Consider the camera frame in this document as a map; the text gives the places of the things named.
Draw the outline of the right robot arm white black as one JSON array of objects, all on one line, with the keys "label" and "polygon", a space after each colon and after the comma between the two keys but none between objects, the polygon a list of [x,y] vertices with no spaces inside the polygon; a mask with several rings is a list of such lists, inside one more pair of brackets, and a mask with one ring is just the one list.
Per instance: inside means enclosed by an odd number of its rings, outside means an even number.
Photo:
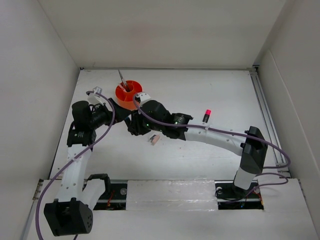
[{"label": "right robot arm white black", "polygon": [[212,131],[209,114],[202,122],[184,113],[170,113],[161,103],[149,100],[125,119],[128,131],[135,136],[150,131],[161,132],[170,139],[199,142],[228,150],[240,157],[231,191],[243,197],[251,188],[252,181],[262,173],[268,145],[259,128],[250,126],[241,135],[232,131]]}]

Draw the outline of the black handled scissors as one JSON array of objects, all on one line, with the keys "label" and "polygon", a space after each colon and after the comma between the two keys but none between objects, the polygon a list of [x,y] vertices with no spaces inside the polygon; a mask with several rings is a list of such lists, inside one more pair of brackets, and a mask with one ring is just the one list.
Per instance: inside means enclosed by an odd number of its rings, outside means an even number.
[{"label": "black handled scissors", "polygon": [[126,92],[129,92],[130,88],[129,88],[128,84],[127,84],[127,81],[124,79],[124,77],[123,77],[123,75],[122,75],[122,73],[121,73],[121,71],[119,69],[118,69],[118,74],[119,74],[121,82],[123,84],[123,88],[125,89]]}]

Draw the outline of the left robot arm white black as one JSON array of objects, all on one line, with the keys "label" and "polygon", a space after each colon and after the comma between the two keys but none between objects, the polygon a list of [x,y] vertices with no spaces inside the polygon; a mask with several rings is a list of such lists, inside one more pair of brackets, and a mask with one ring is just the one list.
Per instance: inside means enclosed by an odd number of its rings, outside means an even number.
[{"label": "left robot arm white black", "polygon": [[99,198],[107,198],[112,192],[106,173],[92,174],[85,179],[94,145],[99,141],[96,130],[122,122],[131,113],[111,98],[107,102],[111,110],[99,101],[82,100],[71,106],[73,121],[67,137],[67,166],[62,171],[55,199],[44,206],[44,216],[55,237],[90,233],[93,210]]}]

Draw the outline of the pink cap black highlighter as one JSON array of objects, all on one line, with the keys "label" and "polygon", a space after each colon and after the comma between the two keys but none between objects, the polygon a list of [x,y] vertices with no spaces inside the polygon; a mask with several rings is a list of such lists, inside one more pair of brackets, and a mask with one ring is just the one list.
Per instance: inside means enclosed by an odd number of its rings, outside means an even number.
[{"label": "pink cap black highlighter", "polygon": [[210,109],[207,109],[206,111],[205,111],[205,114],[204,114],[204,116],[203,116],[203,119],[202,119],[202,122],[203,123],[208,123],[208,121],[209,121],[209,118],[210,118],[210,116],[211,116],[211,110]]}]

